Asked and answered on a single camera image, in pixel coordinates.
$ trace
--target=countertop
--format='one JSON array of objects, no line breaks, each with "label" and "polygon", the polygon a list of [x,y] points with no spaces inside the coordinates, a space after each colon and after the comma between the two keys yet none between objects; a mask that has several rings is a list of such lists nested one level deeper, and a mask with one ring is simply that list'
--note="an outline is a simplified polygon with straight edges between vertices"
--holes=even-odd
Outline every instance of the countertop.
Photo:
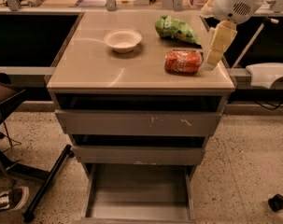
[{"label": "countertop", "polygon": [[[154,24],[162,15],[187,22],[199,36],[202,47],[160,39]],[[114,29],[136,30],[142,35],[142,41],[134,51],[118,54],[104,43],[105,34]],[[86,11],[48,83],[48,89],[233,91],[233,82],[222,62],[213,71],[201,67],[191,76],[173,75],[164,70],[167,51],[199,50],[205,57],[206,45],[207,31],[195,10]]]}]

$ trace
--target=black seat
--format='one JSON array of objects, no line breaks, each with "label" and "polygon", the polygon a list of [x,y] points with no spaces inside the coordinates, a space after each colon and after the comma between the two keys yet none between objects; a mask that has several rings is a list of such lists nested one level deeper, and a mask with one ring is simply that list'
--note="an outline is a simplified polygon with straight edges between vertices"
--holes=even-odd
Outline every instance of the black seat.
[{"label": "black seat", "polygon": [[[11,140],[8,134],[7,126],[5,120],[9,115],[16,110],[27,99],[27,91],[24,88],[14,86],[11,84],[10,78],[7,74],[0,73],[0,125],[4,124],[7,138],[9,140],[10,146],[12,147]],[[39,201],[41,200],[43,194],[48,188],[51,180],[56,175],[60,166],[64,162],[66,156],[73,157],[74,154],[71,150],[70,145],[66,145],[64,151],[52,167],[50,171],[44,171],[37,169],[35,167],[26,166],[20,164],[18,161],[11,161],[1,150],[0,150],[0,169],[7,176],[11,183],[14,185],[15,180],[11,177],[12,174],[16,173],[18,175],[25,175],[43,180],[43,184],[38,190],[37,194],[33,198],[29,207],[23,215],[24,222],[31,222],[34,217],[34,211]]]}]

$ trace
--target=bowl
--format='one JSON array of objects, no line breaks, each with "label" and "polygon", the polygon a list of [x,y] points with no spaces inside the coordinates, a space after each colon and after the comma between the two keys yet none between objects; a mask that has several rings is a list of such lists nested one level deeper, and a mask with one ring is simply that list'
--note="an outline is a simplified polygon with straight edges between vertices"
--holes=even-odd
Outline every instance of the bowl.
[{"label": "bowl", "polygon": [[107,46],[118,53],[132,51],[141,42],[142,36],[134,30],[119,29],[107,33],[104,41]]}]

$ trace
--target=black sneaker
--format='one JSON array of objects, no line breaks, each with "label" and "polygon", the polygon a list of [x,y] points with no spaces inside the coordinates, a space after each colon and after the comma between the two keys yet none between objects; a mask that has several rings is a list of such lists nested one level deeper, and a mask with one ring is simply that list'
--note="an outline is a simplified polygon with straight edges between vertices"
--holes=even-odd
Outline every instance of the black sneaker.
[{"label": "black sneaker", "polygon": [[18,187],[0,193],[0,212],[21,209],[29,198],[28,187]]}]

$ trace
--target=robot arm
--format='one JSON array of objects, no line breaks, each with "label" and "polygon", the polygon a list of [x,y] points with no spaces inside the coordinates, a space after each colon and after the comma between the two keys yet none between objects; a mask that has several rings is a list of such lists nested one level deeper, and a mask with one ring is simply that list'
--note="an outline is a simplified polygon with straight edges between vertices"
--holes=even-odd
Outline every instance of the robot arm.
[{"label": "robot arm", "polygon": [[263,0],[209,0],[201,10],[203,17],[212,15],[220,23],[210,30],[210,47],[204,69],[213,70],[236,37],[236,25],[247,21]]}]

